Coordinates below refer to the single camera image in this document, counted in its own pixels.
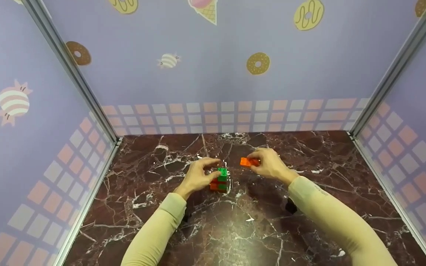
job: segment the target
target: brown marble surface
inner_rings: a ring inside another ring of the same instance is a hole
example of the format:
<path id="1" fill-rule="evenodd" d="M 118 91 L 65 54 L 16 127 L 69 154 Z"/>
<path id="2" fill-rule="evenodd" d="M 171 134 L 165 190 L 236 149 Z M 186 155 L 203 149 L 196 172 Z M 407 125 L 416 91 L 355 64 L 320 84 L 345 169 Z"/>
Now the brown marble surface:
<path id="1" fill-rule="evenodd" d="M 255 147 L 274 148 L 286 165 L 361 215 L 400 266 L 426 257 L 345 132 L 230 133 L 125 137 L 65 265 L 120 265 L 144 222 L 203 156 L 230 172 L 226 194 L 208 188 L 187 203 L 160 265 L 350 265 L 350 257 L 300 211 L 287 190 L 239 166 Z"/>

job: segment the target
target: donut illustration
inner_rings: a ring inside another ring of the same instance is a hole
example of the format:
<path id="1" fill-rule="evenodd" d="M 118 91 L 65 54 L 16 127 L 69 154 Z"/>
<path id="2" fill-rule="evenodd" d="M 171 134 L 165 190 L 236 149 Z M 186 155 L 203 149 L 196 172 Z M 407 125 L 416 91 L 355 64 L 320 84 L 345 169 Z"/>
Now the donut illustration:
<path id="1" fill-rule="evenodd" d="M 418 0 L 415 4 L 415 15 L 421 17 L 426 10 L 426 0 Z"/>
<path id="2" fill-rule="evenodd" d="M 323 17 L 324 7 L 319 0 L 307 0 L 297 8 L 294 23 L 299 30 L 313 29 Z"/>
<path id="3" fill-rule="evenodd" d="M 85 66 L 91 63 L 91 55 L 86 47 L 73 41 L 67 42 L 66 45 L 77 65 Z"/>
<path id="4" fill-rule="evenodd" d="M 264 74 L 270 65 L 270 58 L 263 52 L 256 52 L 247 59 L 246 68 L 253 75 Z"/>
<path id="5" fill-rule="evenodd" d="M 134 13 L 137 10 L 137 0 L 108 0 L 121 14 Z"/>

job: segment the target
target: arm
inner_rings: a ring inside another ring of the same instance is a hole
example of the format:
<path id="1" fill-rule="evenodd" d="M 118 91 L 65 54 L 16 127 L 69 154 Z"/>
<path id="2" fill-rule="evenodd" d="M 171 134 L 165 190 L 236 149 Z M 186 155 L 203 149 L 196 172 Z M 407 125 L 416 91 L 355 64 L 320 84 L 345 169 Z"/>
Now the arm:
<path id="1" fill-rule="evenodd" d="M 185 207 L 182 196 L 169 193 L 132 240 L 121 266 L 157 265 L 169 238 L 182 221 Z"/>
<path id="2" fill-rule="evenodd" d="M 218 171 L 205 175 L 203 168 L 219 161 L 205 157 L 190 165 L 182 184 L 167 195 L 134 237 L 121 266 L 155 266 L 159 263 L 167 242 L 182 221 L 188 197 L 220 175 Z"/>
<path id="3" fill-rule="evenodd" d="M 260 158 L 259 175 L 282 181 L 290 198 L 307 217 L 348 253 L 355 266 L 397 266 L 384 243 L 356 212 L 306 177 L 288 169 L 272 149 L 259 148 L 248 158 Z"/>

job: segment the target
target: checkered pattern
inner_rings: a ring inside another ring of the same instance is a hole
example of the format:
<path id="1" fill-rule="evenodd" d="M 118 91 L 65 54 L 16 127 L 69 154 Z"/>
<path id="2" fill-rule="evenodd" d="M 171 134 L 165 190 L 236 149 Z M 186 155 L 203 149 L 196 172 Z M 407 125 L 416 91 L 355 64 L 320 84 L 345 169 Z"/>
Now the checkered pattern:
<path id="1" fill-rule="evenodd" d="M 426 241 L 426 143 L 382 103 L 359 140 L 374 168 Z"/>
<path id="2" fill-rule="evenodd" d="M 0 233 L 0 264 L 53 265 L 112 147 L 90 113 Z"/>
<path id="3" fill-rule="evenodd" d="M 103 106 L 119 136 L 349 130 L 368 99 L 264 100 Z"/>

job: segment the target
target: beige sleeve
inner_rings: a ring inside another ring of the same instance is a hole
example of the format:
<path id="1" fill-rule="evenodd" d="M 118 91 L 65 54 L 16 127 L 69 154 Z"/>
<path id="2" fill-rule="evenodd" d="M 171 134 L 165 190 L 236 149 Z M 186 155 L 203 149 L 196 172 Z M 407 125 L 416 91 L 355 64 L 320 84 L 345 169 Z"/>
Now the beige sleeve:
<path id="1" fill-rule="evenodd" d="M 179 194 L 169 193 L 132 240 L 121 266 L 157 265 L 182 221 L 185 207 L 186 201 Z"/>
<path id="2" fill-rule="evenodd" d="M 318 185 L 298 177 L 289 193 L 297 208 L 351 256 L 354 266 L 397 266 L 369 224 Z"/>

